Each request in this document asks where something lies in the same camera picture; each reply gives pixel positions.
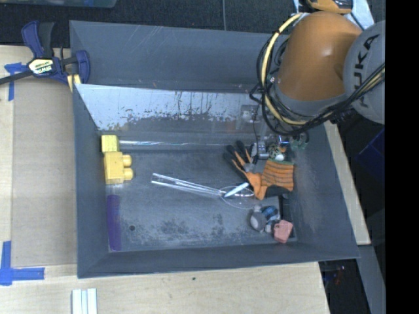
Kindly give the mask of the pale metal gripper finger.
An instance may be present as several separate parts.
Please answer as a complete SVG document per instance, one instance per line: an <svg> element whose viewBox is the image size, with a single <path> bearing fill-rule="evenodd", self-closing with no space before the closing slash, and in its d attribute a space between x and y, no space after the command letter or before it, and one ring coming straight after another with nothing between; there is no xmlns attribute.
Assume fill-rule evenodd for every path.
<svg viewBox="0 0 419 314"><path fill-rule="evenodd" d="M255 163L261 163L267 161L269 158L269 152L267 151L266 143L265 142L256 142L256 156L255 156Z"/></svg>
<svg viewBox="0 0 419 314"><path fill-rule="evenodd" d="M257 143L252 143L246 147L247 164L244 166L245 172L254 172L258 160L258 146Z"/></svg>

